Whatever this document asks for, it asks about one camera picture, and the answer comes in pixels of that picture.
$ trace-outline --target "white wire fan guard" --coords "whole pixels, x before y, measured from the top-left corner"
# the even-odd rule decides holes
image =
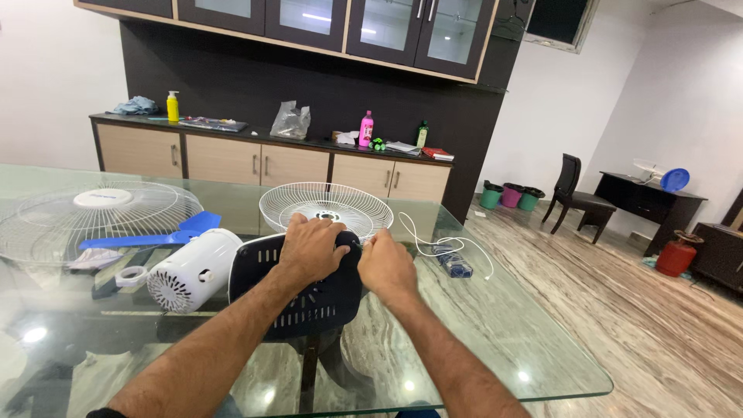
[[[187,190],[144,181],[102,181],[39,194],[0,213],[0,257],[70,265],[86,239],[167,235],[203,210]],[[139,245],[143,251],[156,245]],[[98,260],[120,257],[101,251]]]
[[[266,223],[276,232],[286,232],[292,214],[330,218],[343,222],[361,242],[395,219],[392,210],[378,198],[353,187],[333,183],[291,183],[275,187],[261,197],[258,206]]]

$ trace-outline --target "pink bottle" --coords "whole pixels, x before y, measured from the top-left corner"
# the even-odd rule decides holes
[[[372,140],[372,129],[374,128],[374,119],[372,119],[372,111],[367,110],[366,116],[361,120],[361,129],[359,129],[359,146],[368,147],[369,142]]]

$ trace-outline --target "yellow bottle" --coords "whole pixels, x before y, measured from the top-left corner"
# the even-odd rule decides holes
[[[180,91],[170,91],[168,95],[168,120],[171,122],[178,122],[180,115],[178,114],[178,99],[175,98],[175,93]]]

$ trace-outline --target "white plastic ring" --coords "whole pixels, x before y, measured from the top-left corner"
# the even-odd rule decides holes
[[[116,278],[116,286],[119,287],[133,287],[139,286],[147,280],[147,274],[149,272],[144,266],[131,266],[122,269],[114,276]]]

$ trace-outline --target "pink trash bin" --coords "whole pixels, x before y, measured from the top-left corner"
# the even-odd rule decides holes
[[[513,183],[503,184],[503,194],[501,195],[501,205],[506,208],[515,208],[524,193],[524,187]]]

